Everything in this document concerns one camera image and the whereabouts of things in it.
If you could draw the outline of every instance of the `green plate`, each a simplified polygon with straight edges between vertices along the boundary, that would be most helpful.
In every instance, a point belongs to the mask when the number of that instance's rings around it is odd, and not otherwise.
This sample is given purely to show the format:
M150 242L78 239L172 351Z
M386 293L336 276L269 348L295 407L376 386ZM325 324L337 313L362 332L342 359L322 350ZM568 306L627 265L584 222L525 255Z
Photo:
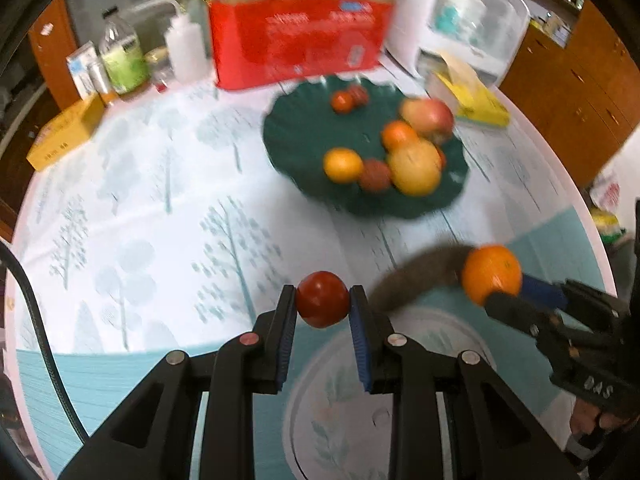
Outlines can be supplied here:
M262 129L273 167L293 180L305 195L356 216L417 218L450 205L462 191L468 171L464 148L457 137L441 146L447 167L438 189L429 196L405 196L394 187L370 194L358 184L334 184L326 177L322 159L331 148L351 148L363 160L386 159L380 132L398 118L398 107L404 98L394 85L379 86L362 79L361 85L369 92L369 104L338 115L331 108L331 95L352 82L328 76L317 83L303 82L292 93L278 97Z

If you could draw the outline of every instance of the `white squeeze bottle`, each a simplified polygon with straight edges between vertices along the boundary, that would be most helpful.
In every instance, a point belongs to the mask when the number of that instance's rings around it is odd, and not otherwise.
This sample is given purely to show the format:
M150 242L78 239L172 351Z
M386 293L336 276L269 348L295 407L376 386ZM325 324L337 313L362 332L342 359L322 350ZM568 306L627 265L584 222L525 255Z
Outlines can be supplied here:
M171 27L164 34L164 40L175 78L180 83L192 83L209 74L211 65L204 52L202 28L191 23L187 14L171 18Z

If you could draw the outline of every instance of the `tablecloth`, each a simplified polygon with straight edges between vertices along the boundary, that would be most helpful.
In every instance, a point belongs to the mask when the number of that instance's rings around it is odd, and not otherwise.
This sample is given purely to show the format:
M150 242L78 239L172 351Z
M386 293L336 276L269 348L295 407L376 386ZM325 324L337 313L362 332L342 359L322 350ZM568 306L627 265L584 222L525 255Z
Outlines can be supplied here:
M424 94L388 60L358 76ZM294 86L229 94L204 81L116 109L90 142L32 182L14 251L89 432L167 350L218 348L271 310L284 283L315 270L367 288L436 241L500 242L539 278L605 288L604 272L611 290L577 190L550 167L557 159L541 153L521 115L502 131L456 125L470 172L452 206L416 221L362 221L308 200L271 167L261 121ZM15 283L7 307L18 405L56 476L79 441ZM461 291L436 290L392 321L428 349L480 352L552 436L566 438L571 397L548 382L532 340L489 320ZM284 391L255 399L257 478L382 480L389 414L388 396L359 386L346 322L318 331L300 321Z

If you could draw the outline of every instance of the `human hand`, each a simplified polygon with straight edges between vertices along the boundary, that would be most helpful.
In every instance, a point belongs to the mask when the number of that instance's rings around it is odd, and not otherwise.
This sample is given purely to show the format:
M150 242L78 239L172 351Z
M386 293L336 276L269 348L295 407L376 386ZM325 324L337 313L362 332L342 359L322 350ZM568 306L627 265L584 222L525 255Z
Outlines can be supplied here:
M572 434L591 434L596 428L596 420L600 415L600 408L582 399L575 400L574 412L569 420ZM603 413L598 425L603 430L615 430L629 422L629 418L620 418L612 413Z

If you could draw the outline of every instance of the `yellow box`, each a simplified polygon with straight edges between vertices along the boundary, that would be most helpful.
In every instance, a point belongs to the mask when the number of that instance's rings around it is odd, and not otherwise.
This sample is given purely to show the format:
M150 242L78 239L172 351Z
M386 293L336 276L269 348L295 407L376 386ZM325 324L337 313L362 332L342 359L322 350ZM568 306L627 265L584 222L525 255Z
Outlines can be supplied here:
M426 90L430 97L446 102L456 117L491 126L509 125L509 111L485 86L477 86L471 92L468 87L453 84L446 75L434 73Z
M42 127L27 154L27 160L36 171L44 170L87 142L103 114L104 104L97 93L72 104Z

